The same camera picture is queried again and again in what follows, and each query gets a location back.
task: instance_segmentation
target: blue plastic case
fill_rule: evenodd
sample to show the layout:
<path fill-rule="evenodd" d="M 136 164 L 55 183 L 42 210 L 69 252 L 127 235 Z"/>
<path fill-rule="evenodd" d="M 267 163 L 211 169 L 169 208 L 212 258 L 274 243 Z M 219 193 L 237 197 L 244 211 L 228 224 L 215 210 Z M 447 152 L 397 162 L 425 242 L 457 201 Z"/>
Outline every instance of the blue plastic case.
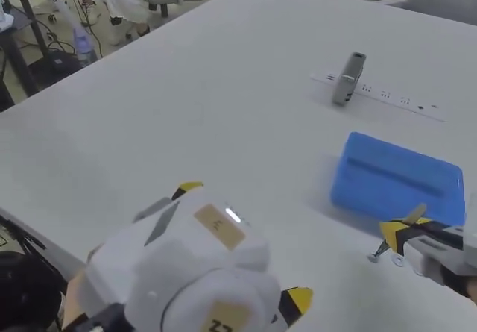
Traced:
<path fill-rule="evenodd" d="M 458 166 L 353 132 L 344 146 L 332 203 L 379 221 L 407 216 L 427 204 L 426 217 L 448 225 L 465 221 Z"/>

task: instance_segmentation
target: yellow and black stripe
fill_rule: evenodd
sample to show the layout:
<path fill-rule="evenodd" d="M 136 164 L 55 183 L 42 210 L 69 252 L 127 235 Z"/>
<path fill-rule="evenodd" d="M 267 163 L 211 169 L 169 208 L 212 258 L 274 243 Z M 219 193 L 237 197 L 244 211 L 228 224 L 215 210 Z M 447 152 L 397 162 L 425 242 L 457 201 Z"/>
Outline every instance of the yellow and black stripe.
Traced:
<path fill-rule="evenodd" d="M 278 310 L 288 327 L 291 327 L 312 305 L 313 290 L 304 287 L 294 287 L 282 291 Z"/>
<path fill-rule="evenodd" d="M 203 183 L 201 181 L 188 181 L 179 185 L 176 192 L 172 196 L 172 200 L 176 200 L 180 198 L 182 195 L 186 194 L 188 191 L 193 190 L 197 187 L 203 187 Z"/>
<path fill-rule="evenodd" d="M 429 235 L 433 237 L 434 235 L 432 232 L 437 233 L 448 227 L 448 225 L 427 218 L 420 218 L 413 225 L 404 224 L 401 219 L 379 223 L 379 228 L 386 243 L 399 255 L 404 254 L 404 244 L 409 239 L 421 235 Z"/>

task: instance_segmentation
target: white table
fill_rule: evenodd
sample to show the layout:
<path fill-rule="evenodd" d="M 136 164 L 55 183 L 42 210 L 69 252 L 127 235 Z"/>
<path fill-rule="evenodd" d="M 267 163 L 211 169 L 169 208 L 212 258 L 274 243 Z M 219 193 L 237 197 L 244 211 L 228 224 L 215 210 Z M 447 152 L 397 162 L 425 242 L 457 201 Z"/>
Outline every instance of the white table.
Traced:
<path fill-rule="evenodd" d="M 264 231 L 283 286 L 314 289 L 293 331 L 473 332 L 469 301 L 367 261 L 379 239 L 333 219 L 323 161 L 361 131 L 456 163 L 477 189 L 476 37 L 359 0 L 212 0 L 2 113 L 0 205 L 75 269 L 200 179 Z M 362 80 L 435 99 L 449 123 L 317 103 L 309 75 L 352 51 L 368 56 Z"/>

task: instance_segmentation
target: electrical outlet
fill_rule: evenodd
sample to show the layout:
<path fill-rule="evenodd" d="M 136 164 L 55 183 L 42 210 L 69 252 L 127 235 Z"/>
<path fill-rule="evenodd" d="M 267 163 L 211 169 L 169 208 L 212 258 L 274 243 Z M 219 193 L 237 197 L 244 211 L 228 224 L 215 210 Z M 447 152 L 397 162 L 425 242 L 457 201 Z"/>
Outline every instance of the electrical outlet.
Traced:
<path fill-rule="evenodd" d="M 315 81 L 324 82 L 325 84 L 335 84 L 335 82 L 338 80 L 338 76 L 336 74 L 329 74 L 326 76 L 312 75 L 312 79 Z M 356 85 L 354 93 L 356 95 L 362 95 L 364 97 L 375 99 L 403 110 L 409 110 L 411 112 L 420 114 L 421 116 L 435 119 L 440 122 L 447 122 L 447 120 L 444 118 L 443 111 L 436 104 L 423 104 L 422 102 L 416 102 L 414 99 L 409 97 L 391 93 L 387 90 L 378 90 L 369 84 L 363 83 L 358 83 Z"/>

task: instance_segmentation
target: led light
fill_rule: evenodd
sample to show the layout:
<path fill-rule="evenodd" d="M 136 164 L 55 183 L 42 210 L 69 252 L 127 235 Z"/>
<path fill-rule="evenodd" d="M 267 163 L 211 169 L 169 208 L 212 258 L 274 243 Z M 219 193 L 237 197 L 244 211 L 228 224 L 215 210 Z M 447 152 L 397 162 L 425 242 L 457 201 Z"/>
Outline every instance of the led light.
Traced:
<path fill-rule="evenodd" d="M 232 219 L 234 219 L 236 222 L 241 222 L 241 219 L 240 219 L 240 218 L 237 216 L 237 214 L 235 214 L 235 213 L 233 212 L 233 210 L 230 209 L 229 207 L 226 207 L 226 208 L 225 208 L 225 212 L 226 212 L 227 214 L 229 214 L 230 217 L 231 217 Z"/>

